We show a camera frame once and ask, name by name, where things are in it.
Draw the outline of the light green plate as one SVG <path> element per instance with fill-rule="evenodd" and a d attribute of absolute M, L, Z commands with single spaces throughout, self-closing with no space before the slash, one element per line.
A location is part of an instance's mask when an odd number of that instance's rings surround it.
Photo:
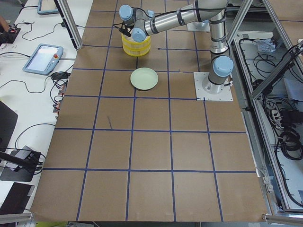
<path fill-rule="evenodd" d="M 158 83 L 158 74 L 150 68 L 138 68 L 130 76 L 131 84 L 139 90 L 149 90 Z"/>

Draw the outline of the black power adapter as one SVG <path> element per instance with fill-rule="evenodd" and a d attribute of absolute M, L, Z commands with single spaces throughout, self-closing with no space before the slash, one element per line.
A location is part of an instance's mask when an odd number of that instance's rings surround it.
<path fill-rule="evenodd" d="M 55 72 L 51 75 L 53 80 L 68 79 L 71 74 L 65 71 Z"/>

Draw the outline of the blue teach pendant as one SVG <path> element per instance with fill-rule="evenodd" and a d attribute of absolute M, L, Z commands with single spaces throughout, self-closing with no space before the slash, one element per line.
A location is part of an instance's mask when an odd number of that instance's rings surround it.
<path fill-rule="evenodd" d="M 23 67 L 24 72 L 49 75 L 63 55 L 63 47 L 39 44 Z"/>
<path fill-rule="evenodd" d="M 59 10 L 54 0 L 39 0 L 37 5 L 37 13 L 39 15 L 58 14 Z"/>

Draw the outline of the black laptop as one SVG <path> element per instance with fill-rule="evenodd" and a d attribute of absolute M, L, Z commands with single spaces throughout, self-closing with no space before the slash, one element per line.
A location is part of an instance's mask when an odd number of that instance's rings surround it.
<path fill-rule="evenodd" d="M 6 151 L 17 124 L 18 114 L 0 102 L 0 150 Z"/>

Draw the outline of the aluminium frame post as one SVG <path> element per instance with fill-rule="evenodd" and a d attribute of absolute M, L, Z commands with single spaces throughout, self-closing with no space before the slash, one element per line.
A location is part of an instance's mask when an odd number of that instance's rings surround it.
<path fill-rule="evenodd" d="M 81 49 L 83 46 L 82 39 L 72 16 L 68 2 L 66 0 L 54 0 L 54 3 L 59 11 L 59 14 L 61 15 L 62 21 L 66 25 L 74 48 L 76 50 Z"/>

